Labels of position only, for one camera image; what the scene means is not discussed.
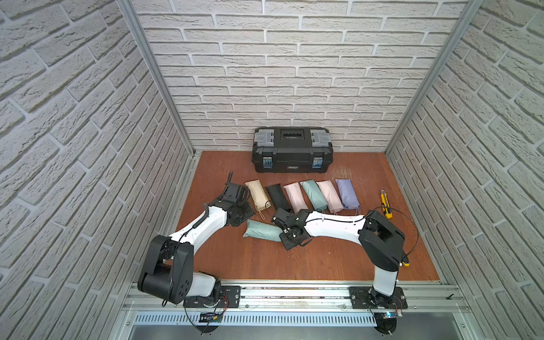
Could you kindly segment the cream sleeved umbrella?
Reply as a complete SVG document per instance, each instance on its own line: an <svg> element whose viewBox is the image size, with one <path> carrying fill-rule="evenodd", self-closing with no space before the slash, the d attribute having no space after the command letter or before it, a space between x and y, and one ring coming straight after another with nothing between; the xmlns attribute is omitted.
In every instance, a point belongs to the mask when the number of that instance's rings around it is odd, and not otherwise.
<svg viewBox="0 0 544 340"><path fill-rule="evenodd" d="M253 181L248 181L245 183L245 186L249 189L252 200L254 202L254 207L258 214L261 216L261 219L264 220L264 211L269 209L272 206L272 203L262 186L262 183L256 179Z"/></svg>

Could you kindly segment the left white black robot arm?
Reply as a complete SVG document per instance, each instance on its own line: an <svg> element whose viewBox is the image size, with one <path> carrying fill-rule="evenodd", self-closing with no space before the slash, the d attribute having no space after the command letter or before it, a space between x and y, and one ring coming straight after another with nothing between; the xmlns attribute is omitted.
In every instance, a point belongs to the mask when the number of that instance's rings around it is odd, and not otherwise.
<svg viewBox="0 0 544 340"><path fill-rule="evenodd" d="M185 228L170 236L156 236L148 246L137 289L174 305L191 297L216 304L220 279L195 272L194 256L218 230L229 225L238 227L254 215L246 201L215 200Z"/></svg>

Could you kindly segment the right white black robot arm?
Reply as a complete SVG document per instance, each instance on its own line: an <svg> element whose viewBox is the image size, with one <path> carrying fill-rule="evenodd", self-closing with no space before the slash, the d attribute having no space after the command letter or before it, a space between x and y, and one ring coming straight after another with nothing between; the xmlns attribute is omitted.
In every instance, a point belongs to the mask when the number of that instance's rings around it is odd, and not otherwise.
<svg viewBox="0 0 544 340"><path fill-rule="evenodd" d="M371 210L365 215L327 215L301 210L296 214L279 209L272 223L282 230L280 240L287 250L304 247L316 237L331 237L362 246L375 266L373 285L366 296L378 308L399 305L394 298L398 272L408 265L404 251L405 234L382 213Z"/></svg>

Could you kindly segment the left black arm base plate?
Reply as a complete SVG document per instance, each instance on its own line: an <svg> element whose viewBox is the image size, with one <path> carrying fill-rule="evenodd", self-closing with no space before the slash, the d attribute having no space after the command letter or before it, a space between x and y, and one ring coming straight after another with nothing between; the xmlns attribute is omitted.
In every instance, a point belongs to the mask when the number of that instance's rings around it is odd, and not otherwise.
<svg viewBox="0 0 544 340"><path fill-rule="evenodd" d="M219 292L211 297L187 297L184 300L185 308L217 308L218 310L238 309L241 298L241 286L223 286Z"/></svg>

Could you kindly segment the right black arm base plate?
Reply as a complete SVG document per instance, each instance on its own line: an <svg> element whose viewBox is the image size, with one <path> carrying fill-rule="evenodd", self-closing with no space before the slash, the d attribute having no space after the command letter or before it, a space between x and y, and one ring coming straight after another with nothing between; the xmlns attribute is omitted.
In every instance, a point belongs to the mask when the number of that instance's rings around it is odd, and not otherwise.
<svg viewBox="0 0 544 340"><path fill-rule="evenodd" d="M378 293L372 286L351 286L348 288L352 308L360 309L406 309L407 299L401 287L396 286L391 296Z"/></svg>

